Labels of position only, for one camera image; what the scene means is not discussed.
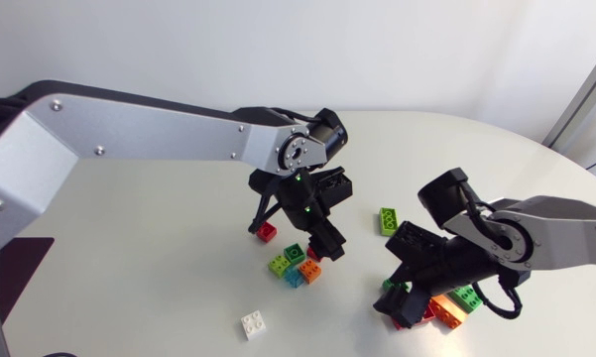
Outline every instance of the table surface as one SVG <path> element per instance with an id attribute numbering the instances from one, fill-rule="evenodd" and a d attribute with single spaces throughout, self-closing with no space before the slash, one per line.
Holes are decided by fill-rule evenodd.
<path id="1" fill-rule="evenodd" d="M 340 112 L 343 166 L 354 195 L 330 220 L 346 254 L 323 261 L 294 290 L 267 263 L 308 235 L 283 213 L 263 244 L 247 233 L 258 195 L 238 163 L 80 162 L 55 201 L 21 236 L 56 243 L 4 329 L 13 356 L 515 356 L 596 355 L 596 266 L 534 272 L 519 287 L 522 316 L 480 307 L 455 330 L 438 321 L 397 331 L 375 311 L 399 265 L 378 234 L 377 212 L 439 232 L 417 191 L 461 167 L 479 196 L 538 194 L 596 205 L 596 178 L 516 134 L 419 112 Z M 496 279 L 482 284 L 509 307 Z M 240 317 L 258 309 L 267 331 L 247 341 Z"/>

